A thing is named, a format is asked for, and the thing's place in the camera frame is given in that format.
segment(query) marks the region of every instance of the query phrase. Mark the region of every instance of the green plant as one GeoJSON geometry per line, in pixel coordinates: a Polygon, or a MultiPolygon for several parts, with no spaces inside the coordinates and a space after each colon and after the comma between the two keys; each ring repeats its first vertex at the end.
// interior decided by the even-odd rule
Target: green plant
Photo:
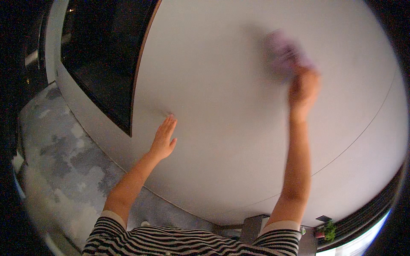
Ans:
{"type": "Polygon", "coordinates": [[[325,225],[323,228],[319,230],[319,232],[322,232],[325,234],[325,240],[333,242],[336,236],[336,226],[335,224],[329,220],[327,222],[327,225],[325,225]]]}

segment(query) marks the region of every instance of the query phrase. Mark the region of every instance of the purple cloth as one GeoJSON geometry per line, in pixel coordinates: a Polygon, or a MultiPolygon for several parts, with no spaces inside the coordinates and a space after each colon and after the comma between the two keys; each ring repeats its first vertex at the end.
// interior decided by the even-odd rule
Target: purple cloth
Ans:
{"type": "Polygon", "coordinates": [[[278,29],[266,36],[266,60],[272,72],[281,75],[293,74],[295,65],[311,67],[314,65],[293,40],[286,38],[282,30],[278,29]]]}

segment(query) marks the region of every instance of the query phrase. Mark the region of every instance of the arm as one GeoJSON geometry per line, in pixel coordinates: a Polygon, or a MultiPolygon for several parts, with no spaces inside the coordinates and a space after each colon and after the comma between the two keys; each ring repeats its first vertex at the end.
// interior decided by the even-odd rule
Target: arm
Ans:
{"type": "Polygon", "coordinates": [[[175,148],[177,139],[174,138],[171,143],[169,140],[176,124],[177,120],[173,119],[173,115],[165,119],[157,130],[150,151],[144,154],[135,166],[123,176],[107,197],[104,210],[115,212],[126,225],[131,206],[151,171],[162,159],[169,156],[175,148]]]}
{"type": "Polygon", "coordinates": [[[300,224],[310,193],[311,166],[306,117],[320,87],[319,75],[297,67],[289,88],[289,151],[282,193],[266,223],[293,220],[300,224]]]}

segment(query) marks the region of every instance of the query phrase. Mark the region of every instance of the window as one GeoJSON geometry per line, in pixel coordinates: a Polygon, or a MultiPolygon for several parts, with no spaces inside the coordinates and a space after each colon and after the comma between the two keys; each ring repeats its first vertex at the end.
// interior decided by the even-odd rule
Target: window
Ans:
{"type": "Polygon", "coordinates": [[[376,225],[353,241],[334,249],[318,252],[316,256],[361,256],[379,233],[388,215],[389,212],[376,225]]]}
{"type": "Polygon", "coordinates": [[[64,67],[129,136],[140,51],[158,5],[158,0],[71,0],[64,18],[64,67]]]}

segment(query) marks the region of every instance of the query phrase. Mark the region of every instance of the hand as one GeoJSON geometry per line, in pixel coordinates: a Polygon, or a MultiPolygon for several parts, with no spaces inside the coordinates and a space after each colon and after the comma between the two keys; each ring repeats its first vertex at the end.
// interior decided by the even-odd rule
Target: hand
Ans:
{"type": "Polygon", "coordinates": [[[320,75],[312,69],[297,66],[288,94],[290,119],[306,121],[306,117],[320,91],[320,75]]]}
{"type": "Polygon", "coordinates": [[[159,126],[155,134],[154,142],[148,153],[159,161],[169,156],[177,143],[177,138],[174,138],[171,143],[169,142],[177,125],[177,120],[173,117],[173,114],[169,115],[162,125],[159,126]]]}

